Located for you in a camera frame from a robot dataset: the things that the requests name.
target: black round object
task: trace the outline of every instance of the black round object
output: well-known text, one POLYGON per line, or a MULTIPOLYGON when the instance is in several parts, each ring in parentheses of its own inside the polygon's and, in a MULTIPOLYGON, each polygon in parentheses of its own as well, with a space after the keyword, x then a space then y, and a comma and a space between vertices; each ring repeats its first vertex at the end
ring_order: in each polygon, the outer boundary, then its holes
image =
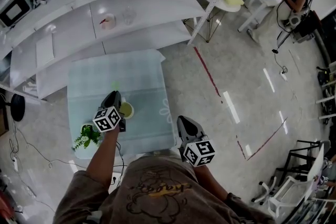
POLYGON ((25 115, 26 103, 25 98, 21 95, 13 95, 10 102, 11 114, 14 121, 21 121, 25 115))

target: beige pants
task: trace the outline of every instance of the beige pants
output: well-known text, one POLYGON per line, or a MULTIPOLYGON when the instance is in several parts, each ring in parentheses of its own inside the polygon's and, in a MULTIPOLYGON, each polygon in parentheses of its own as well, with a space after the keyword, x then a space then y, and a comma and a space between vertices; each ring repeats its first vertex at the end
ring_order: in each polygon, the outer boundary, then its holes
POLYGON ((279 22, 281 20, 287 20, 291 12, 292 10, 290 7, 284 2, 281 2, 279 5, 275 6, 272 11, 270 11, 265 16, 257 29, 252 31, 253 39, 257 42, 260 42, 262 39, 267 39, 268 41, 275 43, 275 40, 277 40, 277 37, 282 32, 278 39, 281 41, 287 33, 279 27, 277 23, 277 17, 279 22))

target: sleeve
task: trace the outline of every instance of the sleeve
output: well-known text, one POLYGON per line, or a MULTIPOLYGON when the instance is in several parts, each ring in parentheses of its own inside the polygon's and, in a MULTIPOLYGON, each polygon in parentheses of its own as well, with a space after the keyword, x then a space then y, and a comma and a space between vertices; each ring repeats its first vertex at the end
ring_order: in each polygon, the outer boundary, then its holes
POLYGON ((241 221, 245 220, 246 223, 275 224, 274 219, 270 215, 248 206, 232 193, 229 193, 227 196, 225 204, 236 213, 241 221))
POLYGON ((109 196, 103 185, 78 171, 55 212, 53 224, 82 224, 109 196))

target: light blue tablecloth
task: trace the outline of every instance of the light blue tablecloth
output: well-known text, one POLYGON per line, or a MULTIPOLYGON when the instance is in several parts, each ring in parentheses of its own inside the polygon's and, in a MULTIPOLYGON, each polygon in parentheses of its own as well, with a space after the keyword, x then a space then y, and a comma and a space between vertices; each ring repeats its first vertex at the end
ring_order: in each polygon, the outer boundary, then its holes
MULTIPOLYGON (((122 154, 173 147, 175 139, 161 68, 164 59, 156 50, 142 50, 73 62, 68 83, 72 143, 80 135, 81 126, 92 122, 103 99, 118 90, 134 107, 134 116, 126 120, 126 132, 118 137, 122 154)), ((97 148, 91 142, 86 149, 77 149, 75 155, 90 159, 97 148)))

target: red object on shelf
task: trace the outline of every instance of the red object on shelf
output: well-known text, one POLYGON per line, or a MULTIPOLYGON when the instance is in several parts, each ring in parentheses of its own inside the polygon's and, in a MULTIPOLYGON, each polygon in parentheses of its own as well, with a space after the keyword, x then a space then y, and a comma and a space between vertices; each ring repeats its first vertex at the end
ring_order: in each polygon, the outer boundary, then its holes
POLYGON ((10 206, 10 203, 4 193, 0 191, 0 216, 4 219, 10 219, 14 217, 14 215, 14 209, 10 206))

